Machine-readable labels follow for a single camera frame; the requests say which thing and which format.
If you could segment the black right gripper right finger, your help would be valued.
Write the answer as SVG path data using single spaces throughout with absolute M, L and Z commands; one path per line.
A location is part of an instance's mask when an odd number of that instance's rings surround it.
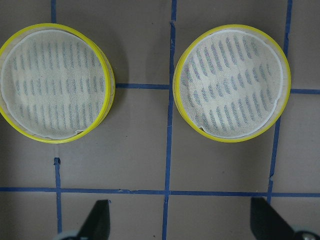
M 263 197 L 251 198 L 250 230 L 256 240 L 297 240 L 295 231 Z

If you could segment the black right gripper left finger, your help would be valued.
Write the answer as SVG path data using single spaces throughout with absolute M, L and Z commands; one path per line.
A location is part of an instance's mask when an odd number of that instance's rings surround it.
M 109 200 L 97 200 L 80 228 L 78 240 L 107 240 L 110 235 L 111 220 Z

